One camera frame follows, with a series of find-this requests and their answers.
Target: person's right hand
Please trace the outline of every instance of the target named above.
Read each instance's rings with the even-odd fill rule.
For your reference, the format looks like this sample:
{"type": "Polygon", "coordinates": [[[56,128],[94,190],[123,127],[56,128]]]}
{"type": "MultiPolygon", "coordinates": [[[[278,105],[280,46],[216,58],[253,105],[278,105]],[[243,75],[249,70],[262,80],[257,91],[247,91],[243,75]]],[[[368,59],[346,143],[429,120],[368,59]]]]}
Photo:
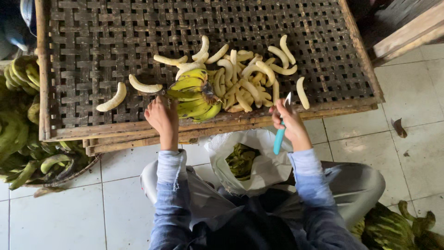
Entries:
{"type": "Polygon", "coordinates": [[[310,137],[305,129],[304,123],[301,120],[298,112],[289,111],[284,107],[285,99],[276,101],[276,106],[271,106],[269,112],[273,113],[273,125],[277,129],[285,130],[285,137],[287,137],[293,144],[293,151],[302,151],[312,148],[310,137]]]}

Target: wooden crate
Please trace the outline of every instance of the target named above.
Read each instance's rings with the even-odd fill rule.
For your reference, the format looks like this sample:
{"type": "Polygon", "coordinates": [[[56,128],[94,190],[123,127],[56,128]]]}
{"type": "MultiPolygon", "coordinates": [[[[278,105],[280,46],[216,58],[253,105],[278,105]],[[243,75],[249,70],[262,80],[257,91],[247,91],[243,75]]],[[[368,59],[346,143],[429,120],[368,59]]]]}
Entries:
{"type": "MultiPolygon", "coordinates": [[[[300,111],[384,101],[345,0],[37,0],[36,12],[43,141],[150,131],[143,122],[143,110],[153,96],[140,96],[127,76],[134,73],[142,82],[168,87],[177,68],[160,64],[152,56],[190,58],[200,49],[203,34],[210,38],[210,55],[229,44],[265,58],[273,56],[267,47],[278,45],[287,34],[298,71],[293,76],[277,74],[277,79],[280,96],[293,92],[293,104],[298,105],[295,83],[305,77],[311,108],[303,110],[298,105],[300,111]],[[125,101],[108,112],[97,111],[97,105],[112,98],[120,81],[129,88],[125,101]]],[[[181,120],[181,126],[204,129],[238,121],[252,124],[255,118],[267,115],[266,108],[250,113],[220,112],[207,123],[181,120]]]]}

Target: banana peel in bag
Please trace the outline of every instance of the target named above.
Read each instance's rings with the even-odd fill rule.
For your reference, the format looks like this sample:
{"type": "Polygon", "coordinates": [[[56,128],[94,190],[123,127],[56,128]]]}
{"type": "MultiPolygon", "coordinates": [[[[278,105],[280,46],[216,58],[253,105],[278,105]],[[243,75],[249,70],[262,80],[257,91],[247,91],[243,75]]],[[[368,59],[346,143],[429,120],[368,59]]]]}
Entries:
{"type": "Polygon", "coordinates": [[[259,155],[261,153],[258,149],[237,143],[234,145],[234,151],[225,160],[236,179],[247,181],[251,176],[253,161],[259,155]]]}

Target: floor tile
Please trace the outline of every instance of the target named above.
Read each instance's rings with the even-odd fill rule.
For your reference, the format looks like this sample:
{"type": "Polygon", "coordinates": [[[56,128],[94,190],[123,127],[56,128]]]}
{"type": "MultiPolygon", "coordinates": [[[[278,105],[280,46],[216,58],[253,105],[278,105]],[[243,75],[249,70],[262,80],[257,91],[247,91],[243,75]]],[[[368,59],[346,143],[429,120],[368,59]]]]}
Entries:
{"type": "Polygon", "coordinates": [[[202,178],[202,180],[213,183],[216,188],[222,186],[219,178],[214,174],[211,164],[198,165],[194,166],[193,168],[196,171],[196,174],[202,178]]]}
{"type": "Polygon", "coordinates": [[[324,118],[329,141],[387,131],[382,104],[377,110],[324,118]]]}
{"type": "Polygon", "coordinates": [[[106,249],[102,185],[11,200],[11,249],[106,249]]]}
{"type": "Polygon", "coordinates": [[[444,111],[444,59],[427,61],[428,74],[444,111]]]}
{"type": "Polygon", "coordinates": [[[0,249],[8,249],[9,201],[0,202],[0,249]]]}
{"type": "Polygon", "coordinates": [[[365,163],[381,172],[386,187],[379,202],[385,206],[397,204],[400,200],[410,200],[389,131],[331,141],[330,147],[336,162],[365,163]]]}
{"type": "Polygon", "coordinates": [[[318,144],[327,141],[322,119],[304,121],[304,125],[307,128],[311,143],[318,144]]]}
{"type": "Polygon", "coordinates": [[[384,92],[382,106],[389,124],[390,119],[399,118],[404,127],[444,120],[425,62],[379,67],[375,73],[384,92]]]}
{"type": "Polygon", "coordinates": [[[317,158],[321,161],[333,161],[332,152],[328,142],[313,145],[317,158]]]}
{"type": "Polygon", "coordinates": [[[105,153],[102,162],[103,181],[138,176],[149,163],[156,161],[160,144],[105,153]]]}
{"type": "Polygon", "coordinates": [[[0,181],[0,201],[9,199],[9,183],[3,183],[0,181]]]}
{"type": "Polygon", "coordinates": [[[107,249],[148,249],[155,208],[139,177],[103,184],[107,249]]]}
{"type": "Polygon", "coordinates": [[[420,49],[424,60],[444,58],[444,44],[423,45],[420,49]]]}
{"type": "MultiPolygon", "coordinates": [[[[90,168],[91,172],[87,171],[77,177],[74,180],[68,181],[62,184],[60,187],[63,188],[74,188],[79,186],[97,184],[102,182],[102,177],[100,175],[100,162],[97,162],[94,166],[90,168]]],[[[33,195],[39,188],[35,187],[20,187],[11,192],[11,199],[25,197],[33,195]]]]}
{"type": "Polygon", "coordinates": [[[183,144],[182,148],[186,150],[186,164],[188,166],[201,165],[210,162],[210,155],[204,148],[208,137],[199,138],[197,144],[183,144]]]}
{"type": "Polygon", "coordinates": [[[402,63],[410,63],[410,62],[418,62],[424,60],[421,54],[421,49],[416,48],[410,52],[407,52],[406,54],[395,58],[388,63],[384,64],[383,66],[389,66],[389,65],[395,65],[395,64],[402,64],[402,63]]]}
{"type": "Polygon", "coordinates": [[[406,138],[392,135],[412,199],[444,193],[444,122],[405,130],[406,138]]]}
{"type": "Polygon", "coordinates": [[[427,211],[432,211],[436,217],[436,224],[431,231],[444,234],[444,194],[414,200],[413,204],[418,217],[425,217],[427,211]]]}

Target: bamboo tray frame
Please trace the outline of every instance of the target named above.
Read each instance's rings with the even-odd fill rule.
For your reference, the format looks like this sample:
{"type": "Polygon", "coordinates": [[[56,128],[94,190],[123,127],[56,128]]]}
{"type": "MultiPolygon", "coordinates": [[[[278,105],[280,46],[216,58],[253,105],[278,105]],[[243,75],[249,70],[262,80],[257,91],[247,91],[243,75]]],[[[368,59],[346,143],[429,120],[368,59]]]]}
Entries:
{"type": "MultiPolygon", "coordinates": [[[[373,97],[366,98],[356,98],[347,99],[341,101],[330,101],[313,103],[309,110],[303,110],[302,107],[298,106],[297,109],[303,113],[307,113],[308,116],[316,117],[316,112],[332,111],[335,113],[336,109],[347,109],[359,106],[370,106],[376,103],[384,102],[384,97],[382,90],[376,79],[376,75],[373,71],[370,59],[363,46],[359,31],[357,29],[356,23],[350,13],[345,0],[337,0],[333,2],[338,4],[343,17],[343,22],[347,29],[349,30],[350,42],[356,49],[356,56],[361,59],[360,68],[365,72],[368,78],[368,83],[371,86],[373,97]]],[[[37,15],[37,48],[40,62],[40,126],[39,126],[39,138],[42,141],[60,141],[60,140],[79,140],[79,139],[91,139],[99,137],[113,137],[118,134],[119,136],[134,135],[137,133],[153,133],[152,128],[145,121],[137,122],[123,122],[117,124],[104,124],[104,125],[91,125],[84,127],[72,127],[72,128],[62,128],[62,129],[52,129],[50,120],[51,114],[49,112],[49,88],[52,86],[50,78],[50,49],[49,49],[49,37],[48,37],[48,27],[50,16],[48,11],[49,8],[45,6],[48,4],[45,0],[36,0],[36,15],[37,15]]],[[[304,19],[304,25],[307,27],[311,24],[313,18],[304,19]]],[[[209,122],[201,124],[193,124],[191,121],[181,121],[181,130],[193,130],[193,129],[206,129],[216,126],[226,126],[234,128],[239,126],[241,129],[245,129],[248,125],[257,124],[262,118],[268,116],[266,109],[255,110],[250,113],[220,113],[215,118],[209,122]]]]}
{"type": "MultiPolygon", "coordinates": [[[[301,119],[303,121],[306,121],[312,119],[333,117],[337,115],[366,112],[376,109],[378,109],[378,105],[373,104],[373,105],[364,105],[352,108],[336,109],[334,110],[334,112],[332,110],[323,110],[315,113],[304,112],[301,113],[301,119]]],[[[179,132],[179,141],[195,137],[228,133],[245,129],[255,129],[255,128],[261,128],[273,125],[271,117],[261,117],[255,121],[256,121],[255,123],[249,123],[249,124],[242,123],[242,125],[227,125],[227,126],[212,127],[205,129],[181,131],[179,132]]],[[[132,135],[84,139],[83,147],[86,148],[86,153],[89,156],[94,156],[100,153],[107,153],[107,152],[129,149],[134,147],[154,145],[158,143],[160,143],[159,135],[157,134],[157,132],[153,131],[153,133],[150,135],[147,135],[146,133],[137,133],[132,135]]]]}

